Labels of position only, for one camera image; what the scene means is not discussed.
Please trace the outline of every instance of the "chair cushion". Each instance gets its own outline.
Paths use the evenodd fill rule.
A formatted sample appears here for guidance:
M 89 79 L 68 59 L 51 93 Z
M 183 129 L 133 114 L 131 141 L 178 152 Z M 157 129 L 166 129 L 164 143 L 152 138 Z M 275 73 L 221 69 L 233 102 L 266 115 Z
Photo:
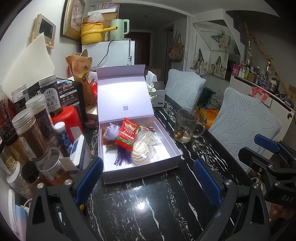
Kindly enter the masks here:
M 239 161 L 239 150 L 248 147 L 262 155 L 265 149 L 255 144 L 255 135 L 273 139 L 280 130 L 280 121 L 260 100 L 227 88 L 222 107 L 209 132 L 248 173 L 251 168 Z
M 194 109 L 206 80 L 194 72 L 171 69 L 165 93 L 183 108 Z

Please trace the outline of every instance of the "white gift box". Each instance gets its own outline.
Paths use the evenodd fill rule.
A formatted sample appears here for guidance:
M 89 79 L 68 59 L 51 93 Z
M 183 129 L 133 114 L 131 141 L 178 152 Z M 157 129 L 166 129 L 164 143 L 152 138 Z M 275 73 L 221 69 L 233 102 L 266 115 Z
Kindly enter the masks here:
M 99 157 L 104 161 L 102 178 L 105 184 L 128 181 L 178 166 L 181 151 L 154 117 L 144 78 L 144 65 L 125 65 L 97 68 Z M 124 118 L 137 125 L 153 127 L 162 145 L 154 146 L 157 160 L 143 165 L 122 163 L 114 165 L 115 148 L 103 146 L 103 133 L 110 123 L 121 124 Z

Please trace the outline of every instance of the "screw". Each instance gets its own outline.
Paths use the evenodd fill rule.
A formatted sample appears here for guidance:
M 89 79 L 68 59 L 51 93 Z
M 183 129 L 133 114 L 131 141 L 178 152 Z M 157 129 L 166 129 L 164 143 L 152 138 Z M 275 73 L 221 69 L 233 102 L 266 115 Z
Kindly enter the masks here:
M 68 185 L 71 185 L 71 184 L 72 184 L 72 180 L 71 179 L 68 179 L 68 180 L 65 181 L 65 185 L 68 186 Z
M 258 188 L 260 188 L 260 185 L 258 183 L 253 183 L 253 187 L 258 189 Z
M 43 188 L 44 184 L 43 183 L 38 183 L 37 188 Z
M 227 179 L 227 180 L 225 180 L 225 184 L 228 185 L 228 186 L 230 186 L 230 185 L 233 184 L 233 181 L 230 180 L 230 179 Z

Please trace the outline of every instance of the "white refrigerator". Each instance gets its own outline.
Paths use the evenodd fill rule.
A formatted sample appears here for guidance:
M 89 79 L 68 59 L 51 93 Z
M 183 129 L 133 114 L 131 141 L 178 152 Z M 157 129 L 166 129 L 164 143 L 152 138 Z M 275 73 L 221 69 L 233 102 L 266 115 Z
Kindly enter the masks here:
M 127 65 L 127 59 L 130 56 L 131 64 L 135 64 L 135 41 L 108 41 L 82 45 L 82 50 L 85 49 L 88 51 L 88 56 L 93 58 L 92 68 L 97 66 Z

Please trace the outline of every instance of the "purple tassel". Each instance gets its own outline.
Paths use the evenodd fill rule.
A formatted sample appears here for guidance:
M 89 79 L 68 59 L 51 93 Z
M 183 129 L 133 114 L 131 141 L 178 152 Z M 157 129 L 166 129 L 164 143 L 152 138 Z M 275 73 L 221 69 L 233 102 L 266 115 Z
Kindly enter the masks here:
M 126 164 L 131 164 L 133 162 L 131 158 L 131 152 L 120 145 L 117 145 L 116 160 L 114 165 L 121 166 L 125 162 Z

